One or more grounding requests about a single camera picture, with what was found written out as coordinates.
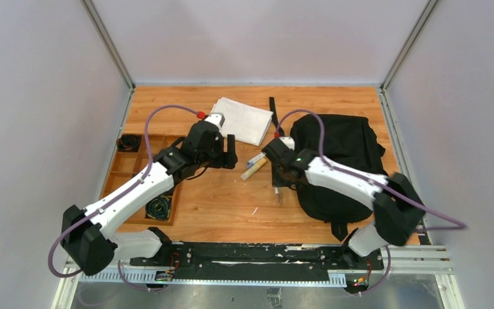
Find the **brown capped white marker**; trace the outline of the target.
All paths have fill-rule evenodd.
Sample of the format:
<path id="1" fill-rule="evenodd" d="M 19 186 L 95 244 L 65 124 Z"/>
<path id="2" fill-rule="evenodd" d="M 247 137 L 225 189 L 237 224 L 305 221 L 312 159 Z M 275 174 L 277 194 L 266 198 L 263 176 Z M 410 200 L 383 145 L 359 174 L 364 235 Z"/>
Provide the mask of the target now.
<path id="1" fill-rule="evenodd" d="M 276 202 L 279 203 L 280 202 L 280 189 L 278 187 L 275 187 L 274 190 L 275 190 Z"/>

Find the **lilac capped white marker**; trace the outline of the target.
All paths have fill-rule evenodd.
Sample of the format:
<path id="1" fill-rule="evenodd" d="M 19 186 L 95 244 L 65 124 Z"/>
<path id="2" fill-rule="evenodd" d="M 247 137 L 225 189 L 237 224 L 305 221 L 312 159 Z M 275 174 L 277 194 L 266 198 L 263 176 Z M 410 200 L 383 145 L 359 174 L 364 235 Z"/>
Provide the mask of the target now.
<path id="1" fill-rule="evenodd" d="M 249 169 L 251 166 L 253 166 L 255 163 L 257 163 L 259 160 L 265 157 L 264 153 L 259 153 L 253 158 L 249 159 L 246 163 L 246 168 Z"/>

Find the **black student backpack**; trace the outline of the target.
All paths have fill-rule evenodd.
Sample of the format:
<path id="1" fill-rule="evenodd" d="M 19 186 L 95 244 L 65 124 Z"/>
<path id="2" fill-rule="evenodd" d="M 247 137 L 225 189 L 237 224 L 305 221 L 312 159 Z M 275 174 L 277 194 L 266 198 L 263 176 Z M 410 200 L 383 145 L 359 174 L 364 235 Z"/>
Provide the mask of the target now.
<path id="1" fill-rule="evenodd" d="M 351 115 L 320 114 L 324 124 L 324 154 L 328 159 L 359 171 L 388 175 L 381 158 L 385 148 L 369 125 L 369 119 Z M 293 123 L 290 137 L 295 141 L 296 152 L 304 149 L 318 151 L 320 128 L 316 119 L 305 115 Z M 310 217 L 331 224 L 331 232 L 339 241 L 348 236 L 347 225 L 369 218 L 372 211 L 343 194 L 309 185 L 293 184 L 272 168 L 272 180 L 281 187 L 287 185 L 297 192 L 302 210 Z"/>

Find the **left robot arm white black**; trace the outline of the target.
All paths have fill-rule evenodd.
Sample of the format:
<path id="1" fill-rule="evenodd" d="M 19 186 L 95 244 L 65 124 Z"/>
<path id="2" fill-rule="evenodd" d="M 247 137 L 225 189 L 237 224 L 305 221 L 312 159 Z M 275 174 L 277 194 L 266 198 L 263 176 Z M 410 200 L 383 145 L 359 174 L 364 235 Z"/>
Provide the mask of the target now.
<path id="1" fill-rule="evenodd" d="M 93 276 L 111 262 L 148 258 L 156 266 L 171 258 L 169 238 L 157 228 L 117 232 L 118 227 L 155 197 L 193 178 L 200 168 L 233 169 L 235 138 L 220 133 L 224 116 L 211 114 L 196 122 L 181 145 L 162 149 L 134 178 L 105 198 L 80 209 L 64 211 L 60 245 L 81 272 Z"/>

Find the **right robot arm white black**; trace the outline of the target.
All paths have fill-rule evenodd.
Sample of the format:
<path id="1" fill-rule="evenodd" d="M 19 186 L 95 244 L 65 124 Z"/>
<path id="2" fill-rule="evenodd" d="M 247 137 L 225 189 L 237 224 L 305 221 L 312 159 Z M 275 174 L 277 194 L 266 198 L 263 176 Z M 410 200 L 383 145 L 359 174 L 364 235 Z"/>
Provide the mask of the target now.
<path id="1" fill-rule="evenodd" d="M 403 174 L 366 173 L 310 149 L 296 152 L 294 141 L 285 137 L 274 138 L 262 152 L 285 179 L 332 190 L 372 211 L 373 222 L 354 230 L 344 241 L 342 260 L 349 268 L 359 268 L 381 247 L 405 245 L 426 214 Z"/>

